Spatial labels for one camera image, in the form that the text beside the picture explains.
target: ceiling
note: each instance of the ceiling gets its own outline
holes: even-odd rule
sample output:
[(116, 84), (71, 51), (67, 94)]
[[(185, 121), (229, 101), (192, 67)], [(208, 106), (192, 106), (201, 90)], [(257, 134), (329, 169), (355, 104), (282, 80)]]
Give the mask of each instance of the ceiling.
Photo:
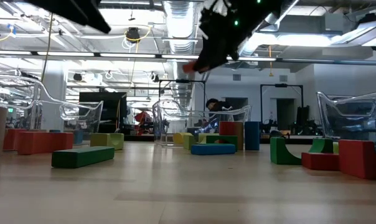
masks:
[[(107, 0), (100, 4), (100, 12), (109, 23), (112, 30), (109, 34), (102, 34), (90, 27), (80, 26), (60, 16), (54, 15), (49, 38), (50, 13), (33, 5), (23, 2), (0, 1), (0, 32), (1, 38), (10, 33), (10, 25), (14, 33), (9, 38), (0, 41), (0, 50), (27, 50), (51, 52), (123, 52), (140, 54), (171, 54), (169, 30), (166, 25), (166, 15), (162, 10), (164, 2), (155, 0), (154, 9), (149, 10), (149, 1), (116, 1)], [(202, 49), (202, 32), (198, 29), (200, 11), (204, 4), (200, 0), (194, 1), (194, 34), (190, 41), (194, 41), (191, 54), (199, 54)], [(376, 1), (323, 1), (301, 0), (289, 11), (289, 16), (320, 17), (325, 13), (342, 14), (349, 11), (359, 11), (376, 7)], [(139, 44), (131, 44), (125, 39), (125, 32), (129, 27), (137, 27), (139, 34), (144, 37)], [(322, 47), (298, 47), (285, 45), (259, 45), (254, 54), (261, 57), (319, 57)], [(106, 86), (118, 88), (147, 88), (141, 91), (142, 96), (157, 96), (157, 83), (150, 80), (152, 73), (164, 79), (175, 79), (177, 75), (170, 61), (145, 60), (65, 60), (69, 67), (68, 93), (77, 95), (79, 91), (96, 91), (96, 88), (82, 88), (90, 86), (86, 82), (73, 80), (75, 73), (100, 74)], [(273, 68), (292, 69), (292, 63), (274, 63)], [(40, 78), (43, 60), (31, 58), (1, 58), (0, 73), (14, 74), (19, 69)], [(269, 62), (259, 62), (259, 70), (270, 68)], [(165, 92), (166, 97), (187, 98), (190, 96), (190, 87), (171, 84), (171, 90)]]

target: yellow foam block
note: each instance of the yellow foam block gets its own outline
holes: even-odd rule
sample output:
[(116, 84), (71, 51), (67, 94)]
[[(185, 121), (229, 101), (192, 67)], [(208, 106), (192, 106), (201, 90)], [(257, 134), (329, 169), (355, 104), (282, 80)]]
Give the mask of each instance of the yellow foam block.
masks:
[(218, 136), (218, 133), (199, 133), (200, 144), (206, 144), (206, 136)]
[(185, 135), (192, 135), (192, 134), (191, 133), (175, 133), (175, 134), (173, 134), (174, 144), (183, 144)]

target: transparent acrylic chair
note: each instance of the transparent acrylic chair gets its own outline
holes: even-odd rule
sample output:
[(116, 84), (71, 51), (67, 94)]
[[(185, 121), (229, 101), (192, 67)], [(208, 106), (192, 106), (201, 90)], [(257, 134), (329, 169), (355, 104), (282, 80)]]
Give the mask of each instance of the transparent acrylic chair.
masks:
[(16, 128), (46, 129), (47, 124), (64, 131), (95, 133), (98, 132), (102, 106), (102, 101), (76, 104), (57, 100), (36, 79), (0, 75), (0, 107), (12, 108), (19, 113)]
[(153, 105), (154, 138), (161, 146), (179, 146), (169, 139), (175, 133), (217, 133), (220, 121), (250, 120), (251, 106), (221, 112), (189, 111), (174, 100), (160, 100)]
[(325, 137), (376, 142), (376, 93), (331, 100), (318, 92), (317, 99)]

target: dark hair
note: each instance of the dark hair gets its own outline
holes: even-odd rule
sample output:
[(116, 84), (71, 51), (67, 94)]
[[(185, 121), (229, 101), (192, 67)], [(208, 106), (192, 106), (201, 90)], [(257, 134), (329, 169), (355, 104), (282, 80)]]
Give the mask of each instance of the dark hair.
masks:
[(218, 102), (219, 102), (218, 99), (211, 98), (211, 99), (207, 100), (206, 107), (209, 107), (209, 104), (211, 104), (211, 103), (218, 103)]

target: wooden floor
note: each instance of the wooden floor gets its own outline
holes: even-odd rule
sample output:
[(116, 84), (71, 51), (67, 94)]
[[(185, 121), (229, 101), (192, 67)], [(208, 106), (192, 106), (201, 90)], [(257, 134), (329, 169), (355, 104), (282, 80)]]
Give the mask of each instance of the wooden floor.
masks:
[(0, 157), (0, 224), (376, 223), (375, 181), (271, 164), (268, 145), (227, 156), (125, 148), (72, 170), (52, 169), (50, 154)]

